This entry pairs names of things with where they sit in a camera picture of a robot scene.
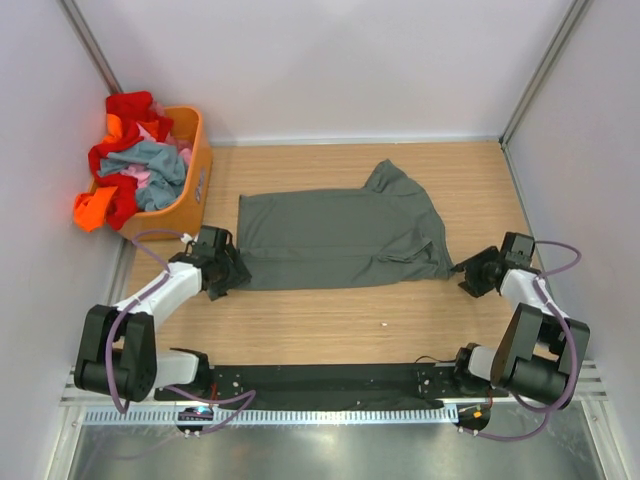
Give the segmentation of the dark grey t shirt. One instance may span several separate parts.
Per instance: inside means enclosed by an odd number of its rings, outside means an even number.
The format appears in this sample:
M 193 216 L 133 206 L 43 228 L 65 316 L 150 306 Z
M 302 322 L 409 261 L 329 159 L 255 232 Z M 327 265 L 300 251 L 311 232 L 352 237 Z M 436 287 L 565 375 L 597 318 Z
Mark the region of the dark grey t shirt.
M 446 280 L 453 269 L 428 193 L 389 160 L 360 188 L 240 196 L 237 246 L 254 291 Z

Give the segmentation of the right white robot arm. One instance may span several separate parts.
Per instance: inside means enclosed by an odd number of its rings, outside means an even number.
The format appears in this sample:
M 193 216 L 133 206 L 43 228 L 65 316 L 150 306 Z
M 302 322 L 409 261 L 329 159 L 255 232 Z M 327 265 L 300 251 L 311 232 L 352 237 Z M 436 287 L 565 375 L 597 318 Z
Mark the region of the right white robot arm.
M 552 299 L 550 275 L 532 267 L 538 242 L 507 232 L 500 247 L 490 246 L 455 265 L 459 287 L 474 298 L 497 292 L 512 307 L 496 348 L 470 343 L 461 348 L 450 372 L 452 387 L 472 396 L 491 387 L 541 413 L 566 408 L 575 392 L 590 339 L 587 324 L 571 318 Z

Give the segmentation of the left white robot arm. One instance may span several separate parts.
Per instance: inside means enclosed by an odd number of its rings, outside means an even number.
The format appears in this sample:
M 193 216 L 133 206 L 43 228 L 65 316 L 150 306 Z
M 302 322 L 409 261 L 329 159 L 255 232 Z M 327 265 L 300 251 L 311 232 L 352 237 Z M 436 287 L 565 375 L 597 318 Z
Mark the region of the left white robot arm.
M 156 335 L 187 300 L 205 293 L 218 300 L 249 283 L 251 274 L 230 231 L 203 226 L 179 237 L 185 247 L 160 263 L 161 272 L 144 288 L 114 305 L 95 305 L 86 314 L 74 368 L 79 390 L 110 396 L 125 411 L 157 391 L 174 389 L 189 399 L 213 388 L 207 354 L 172 348 L 161 352 Z

